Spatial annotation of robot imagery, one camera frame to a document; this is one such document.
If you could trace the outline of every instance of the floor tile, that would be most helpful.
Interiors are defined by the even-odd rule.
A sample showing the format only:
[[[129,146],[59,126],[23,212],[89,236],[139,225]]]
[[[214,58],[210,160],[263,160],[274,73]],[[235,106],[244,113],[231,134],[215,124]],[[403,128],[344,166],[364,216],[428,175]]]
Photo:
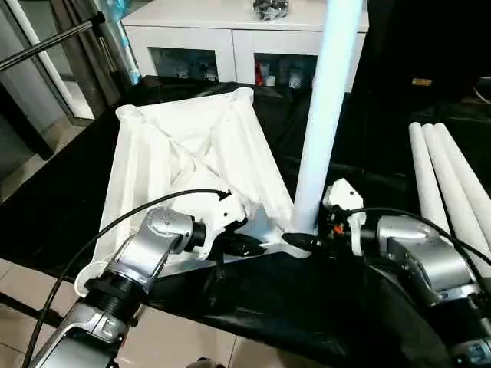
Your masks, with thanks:
[[[74,126],[67,117],[53,123],[44,133],[43,137],[55,154],[66,147],[78,134],[84,131],[83,126]],[[24,182],[29,180],[47,161],[39,155],[33,155],[29,160],[9,174],[0,183],[0,203],[11,196]]]
[[[54,283],[55,279],[51,276],[15,264],[6,276],[0,279],[0,291],[30,307],[41,309]],[[65,315],[76,300],[73,285],[63,282],[53,301],[52,309]]]
[[[19,368],[24,354],[0,344],[0,368]]]
[[[229,368],[321,368],[321,364],[284,350],[237,337]]]
[[[0,304],[0,344],[25,353],[36,321],[21,312]],[[39,334],[36,350],[51,336],[54,328],[44,325]]]
[[[34,155],[3,179],[0,183],[0,202],[14,194],[18,187],[31,178],[45,163],[46,161],[39,155]]]
[[[13,263],[6,261],[5,259],[0,259],[0,280],[7,274],[8,270],[10,270],[14,266]]]
[[[117,362],[121,368],[184,368],[205,356],[226,366],[234,340],[231,333],[147,308],[128,334]]]

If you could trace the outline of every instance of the glass cabinet door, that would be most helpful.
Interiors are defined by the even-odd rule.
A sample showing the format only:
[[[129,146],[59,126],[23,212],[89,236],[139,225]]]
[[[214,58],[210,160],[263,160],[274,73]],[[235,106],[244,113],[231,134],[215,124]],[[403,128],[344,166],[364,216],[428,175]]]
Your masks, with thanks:
[[[236,80],[229,29],[126,26],[125,30],[142,77]]]
[[[234,30],[239,83],[309,88],[315,77],[320,31]],[[353,87],[365,33],[358,33],[346,91]]]

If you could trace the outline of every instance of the black fabric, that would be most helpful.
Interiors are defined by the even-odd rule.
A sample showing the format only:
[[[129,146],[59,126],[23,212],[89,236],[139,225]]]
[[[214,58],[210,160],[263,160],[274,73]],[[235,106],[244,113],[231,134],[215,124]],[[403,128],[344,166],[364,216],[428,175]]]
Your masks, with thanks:
[[[146,77],[119,105],[219,94],[238,86]],[[310,93],[254,90],[255,112],[293,196]],[[408,123],[417,119],[447,123],[489,188],[489,109],[466,109],[448,103],[388,106],[346,96],[328,183],[345,177],[366,205],[417,212],[407,134]],[[114,110],[107,111],[0,206],[2,258],[56,276],[97,232],[118,129]],[[92,251],[68,280],[90,261]],[[165,278],[150,305],[332,366],[448,364],[439,338],[406,295],[356,261],[266,255],[226,264],[220,272],[208,268]]]

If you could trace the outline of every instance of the white cylinder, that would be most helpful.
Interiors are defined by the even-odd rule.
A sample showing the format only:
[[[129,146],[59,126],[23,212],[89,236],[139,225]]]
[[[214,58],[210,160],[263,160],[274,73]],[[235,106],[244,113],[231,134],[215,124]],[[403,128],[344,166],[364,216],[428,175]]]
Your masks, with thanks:
[[[491,245],[491,199],[447,128],[442,123],[435,125],[435,128],[445,145],[445,152],[473,208],[489,247]]]
[[[445,153],[444,145],[438,138],[435,127],[427,124],[423,126],[423,131],[431,162],[437,174],[438,183],[442,189],[443,199],[457,238],[491,258],[486,238],[484,238],[473,209],[467,200],[466,193],[463,191]],[[491,267],[475,255],[470,254],[470,256],[483,277],[491,277]]]
[[[293,231],[316,233],[318,207],[360,24],[363,0],[329,0],[298,174]]]
[[[421,215],[448,232],[449,226],[443,207],[437,178],[431,165],[430,154],[419,123],[409,125],[409,137],[413,152],[414,173]]]

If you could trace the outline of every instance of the orange component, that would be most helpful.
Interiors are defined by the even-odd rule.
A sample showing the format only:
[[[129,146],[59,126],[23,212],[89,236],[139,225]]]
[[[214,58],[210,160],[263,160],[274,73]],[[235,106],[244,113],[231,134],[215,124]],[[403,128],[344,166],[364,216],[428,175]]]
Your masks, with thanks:
[[[336,225],[334,227],[334,232],[338,235],[343,235],[344,234],[344,229],[341,225]]]

